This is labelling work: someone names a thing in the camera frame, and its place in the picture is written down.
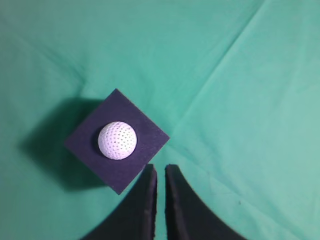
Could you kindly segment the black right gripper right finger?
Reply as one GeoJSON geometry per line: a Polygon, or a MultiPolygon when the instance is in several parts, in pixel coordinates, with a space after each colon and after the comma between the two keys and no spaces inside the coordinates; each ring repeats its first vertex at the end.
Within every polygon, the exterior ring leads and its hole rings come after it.
{"type": "Polygon", "coordinates": [[[165,220],[169,240],[240,240],[189,185],[176,164],[165,167],[165,220]]]}

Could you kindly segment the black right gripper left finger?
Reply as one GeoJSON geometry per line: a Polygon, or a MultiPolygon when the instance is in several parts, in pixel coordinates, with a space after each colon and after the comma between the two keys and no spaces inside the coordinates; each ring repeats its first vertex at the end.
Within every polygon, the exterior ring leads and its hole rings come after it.
{"type": "Polygon", "coordinates": [[[153,240],[157,214],[157,171],[148,164],[117,206],[84,240],[153,240]]]}

